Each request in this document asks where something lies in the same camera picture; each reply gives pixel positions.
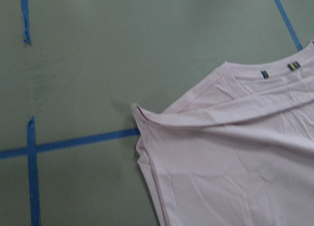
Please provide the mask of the pink snoopy t-shirt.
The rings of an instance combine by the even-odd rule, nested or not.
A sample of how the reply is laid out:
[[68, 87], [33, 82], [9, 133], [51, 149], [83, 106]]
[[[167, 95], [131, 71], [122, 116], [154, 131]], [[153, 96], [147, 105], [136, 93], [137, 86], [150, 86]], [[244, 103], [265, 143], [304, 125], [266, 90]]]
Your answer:
[[162, 226], [314, 223], [314, 45], [225, 62], [162, 113], [131, 106]]

